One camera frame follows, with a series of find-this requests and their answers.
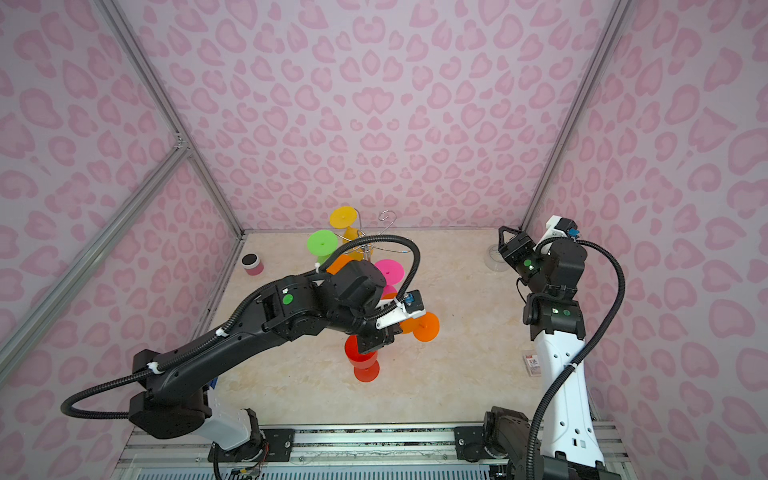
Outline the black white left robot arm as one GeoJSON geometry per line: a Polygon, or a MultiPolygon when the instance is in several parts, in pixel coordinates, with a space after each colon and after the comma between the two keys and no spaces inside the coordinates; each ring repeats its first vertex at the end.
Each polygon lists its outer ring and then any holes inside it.
{"type": "Polygon", "coordinates": [[[424,313],[417,291],[389,302],[384,274],[352,260],[335,273],[317,269],[270,282],[244,299],[219,328],[164,354],[144,350],[134,371],[147,374],[131,399],[128,420],[160,439],[195,434],[246,459],[262,449],[255,412],[224,406],[212,381],[249,358],[326,329],[355,337],[363,354],[393,343],[402,321],[424,313]]]}

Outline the pink plastic wine glass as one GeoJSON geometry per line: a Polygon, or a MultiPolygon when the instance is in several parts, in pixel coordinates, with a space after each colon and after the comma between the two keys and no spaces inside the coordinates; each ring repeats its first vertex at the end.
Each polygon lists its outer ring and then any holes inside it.
{"type": "Polygon", "coordinates": [[[375,263],[375,266],[382,273],[386,281],[381,299],[394,299],[398,292],[397,285],[405,277],[404,267],[398,261],[392,259],[379,260],[375,263]]]}

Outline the red plastic wine glass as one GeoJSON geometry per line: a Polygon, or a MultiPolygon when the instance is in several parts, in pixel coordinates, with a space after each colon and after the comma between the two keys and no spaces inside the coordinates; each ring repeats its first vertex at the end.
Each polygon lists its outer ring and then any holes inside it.
{"type": "Polygon", "coordinates": [[[344,353],[353,367],[355,378],[363,383],[374,381],[380,373],[378,353],[362,354],[358,348],[358,338],[349,336],[344,345],[344,353]]]}

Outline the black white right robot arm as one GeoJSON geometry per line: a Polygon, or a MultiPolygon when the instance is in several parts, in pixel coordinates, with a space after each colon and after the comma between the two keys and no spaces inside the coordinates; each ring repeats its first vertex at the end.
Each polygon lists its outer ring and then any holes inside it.
{"type": "Polygon", "coordinates": [[[571,219],[551,217],[539,242],[506,226],[498,233],[499,254],[529,290],[522,321],[530,329],[544,393],[531,417],[493,407],[482,427],[455,428],[456,455],[471,463],[505,461],[499,479],[613,479],[594,432],[582,363],[620,310],[623,269],[604,247],[581,239],[571,219]],[[586,332],[576,299],[590,250],[601,254],[617,277],[615,299],[593,335],[586,332]]]}

